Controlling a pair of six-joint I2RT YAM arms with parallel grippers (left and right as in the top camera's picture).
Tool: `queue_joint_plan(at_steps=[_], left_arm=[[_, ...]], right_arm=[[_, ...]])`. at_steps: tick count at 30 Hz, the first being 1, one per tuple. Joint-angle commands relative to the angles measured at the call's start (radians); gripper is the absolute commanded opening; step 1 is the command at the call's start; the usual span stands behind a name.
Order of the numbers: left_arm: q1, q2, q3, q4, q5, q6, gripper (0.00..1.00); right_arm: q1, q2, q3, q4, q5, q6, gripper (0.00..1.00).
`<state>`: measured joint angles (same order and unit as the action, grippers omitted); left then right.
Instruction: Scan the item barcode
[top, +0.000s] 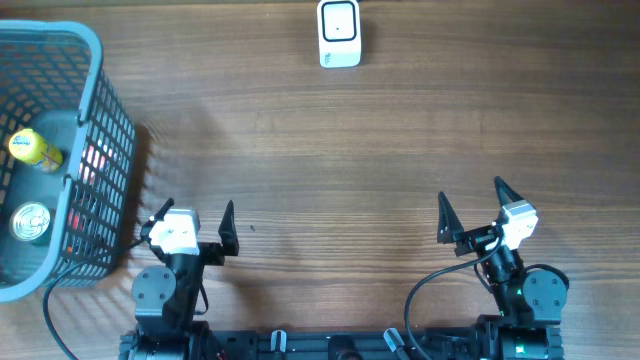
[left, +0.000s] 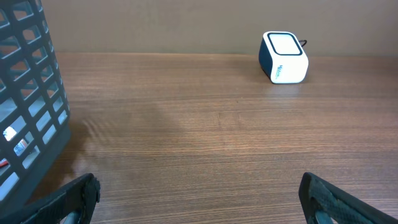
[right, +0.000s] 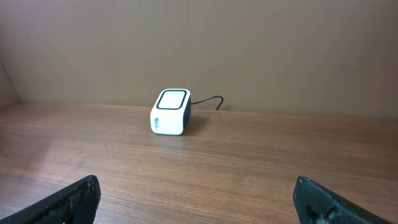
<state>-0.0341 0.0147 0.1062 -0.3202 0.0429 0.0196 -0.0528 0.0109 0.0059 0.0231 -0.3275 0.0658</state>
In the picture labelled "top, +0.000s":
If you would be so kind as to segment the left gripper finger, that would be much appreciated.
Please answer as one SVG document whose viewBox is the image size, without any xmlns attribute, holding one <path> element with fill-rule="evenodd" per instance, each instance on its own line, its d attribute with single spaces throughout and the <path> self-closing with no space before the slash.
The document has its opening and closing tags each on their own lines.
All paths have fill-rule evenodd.
<svg viewBox="0 0 640 360">
<path fill-rule="evenodd" d="M 218 228 L 221 246 L 225 256 L 237 256 L 239 254 L 239 239 L 235 226 L 234 202 L 227 203 L 224 215 Z"/>
<path fill-rule="evenodd" d="M 140 234 L 149 235 L 153 227 L 159 222 L 164 220 L 164 216 L 168 210 L 175 204 L 173 198 L 168 198 L 162 207 L 142 225 Z"/>
</svg>

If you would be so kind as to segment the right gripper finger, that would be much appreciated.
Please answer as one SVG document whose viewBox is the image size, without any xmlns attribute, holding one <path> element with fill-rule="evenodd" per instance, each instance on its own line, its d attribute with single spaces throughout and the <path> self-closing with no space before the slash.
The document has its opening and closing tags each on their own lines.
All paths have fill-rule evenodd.
<svg viewBox="0 0 640 360">
<path fill-rule="evenodd" d="M 464 233 L 464 227 L 443 192 L 438 193 L 438 211 L 437 242 L 441 244 L 458 242 Z"/>
<path fill-rule="evenodd" d="M 500 176 L 496 176 L 493 181 L 497 198 L 501 206 L 506 206 L 523 200 L 523 197 L 514 191 Z"/>
</svg>

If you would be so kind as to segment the red snack box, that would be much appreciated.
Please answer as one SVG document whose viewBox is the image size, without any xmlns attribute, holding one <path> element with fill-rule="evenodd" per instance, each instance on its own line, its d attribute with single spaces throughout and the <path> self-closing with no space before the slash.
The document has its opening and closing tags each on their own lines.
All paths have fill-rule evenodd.
<svg viewBox="0 0 640 360">
<path fill-rule="evenodd" d="M 74 255 L 93 256 L 114 247 L 114 228 L 118 214 L 112 204 L 118 199 L 110 184 L 109 149 L 86 145 L 82 151 L 78 178 L 71 191 L 66 215 L 66 251 Z"/>
</svg>

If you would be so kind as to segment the colourful tin can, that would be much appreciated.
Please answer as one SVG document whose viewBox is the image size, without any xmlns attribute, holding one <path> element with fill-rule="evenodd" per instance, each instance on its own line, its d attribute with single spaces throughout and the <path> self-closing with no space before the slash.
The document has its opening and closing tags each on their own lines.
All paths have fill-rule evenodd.
<svg viewBox="0 0 640 360">
<path fill-rule="evenodd" d="M 54 215 L 40 202 L 20 205 L 9 220 L 9 233 L 23 243 L 44 245 L 50 242 Z"/>
</svg>

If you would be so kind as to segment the yellow lidded jar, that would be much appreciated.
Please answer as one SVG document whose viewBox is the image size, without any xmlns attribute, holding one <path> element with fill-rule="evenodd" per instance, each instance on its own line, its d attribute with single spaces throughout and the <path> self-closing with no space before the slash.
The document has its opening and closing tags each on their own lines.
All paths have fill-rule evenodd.
<svg viewBox="0 0 640 360">
<path fill-rule="evenodd" d="M 17 160 L 45 173 L 57 171 L 64 162 L 62 152 L 31 128 L 12 135 L 9 151 Z"/>
</svg>

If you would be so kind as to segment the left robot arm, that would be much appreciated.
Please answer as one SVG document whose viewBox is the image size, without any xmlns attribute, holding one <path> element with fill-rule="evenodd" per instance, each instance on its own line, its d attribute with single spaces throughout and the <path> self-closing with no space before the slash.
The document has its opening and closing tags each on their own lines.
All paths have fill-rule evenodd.
<svg viewBox="0 0 640 360">
<path fill-rule="evenodd" d="M 239 254 L 234 203 L 228 202 L 218 228 L 218 242 L 198 240 L 199 214 L 192 208 L 165 204 L 142 226 L 140 239 L 150 245 L 160 263 L 142 270 L 131 295 L 135 301 L 135 329 L 120 337 L 121 360 L 225 359 L 223 345 L 209 323 L 194 318 L 209 304 L 203 284 L 207 266 L 222 266 Z"/>
</svg>

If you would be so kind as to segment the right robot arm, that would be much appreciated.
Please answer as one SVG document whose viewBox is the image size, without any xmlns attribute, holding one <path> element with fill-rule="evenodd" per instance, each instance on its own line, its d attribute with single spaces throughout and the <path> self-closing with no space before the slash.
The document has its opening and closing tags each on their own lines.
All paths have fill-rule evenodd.
<svg viewBox="0 0 640 360">
<path fill-rule="evenodd" d="M 446 195 L 439 193 L 437 241 L 453 243 L 458 257 L 477 256 L 474 271 L 499 313 L 480 315 L 468 328 L 427 330 L 424 345 L 437 359 L 561 359 L 559 325 L 569 279 L 550 265 L 523 263 L 518 248 L 533 234 L 537 210 L 501 178 L 494 185 L 497 219 L 472 230 L 464 229 Z"/>
</svg>

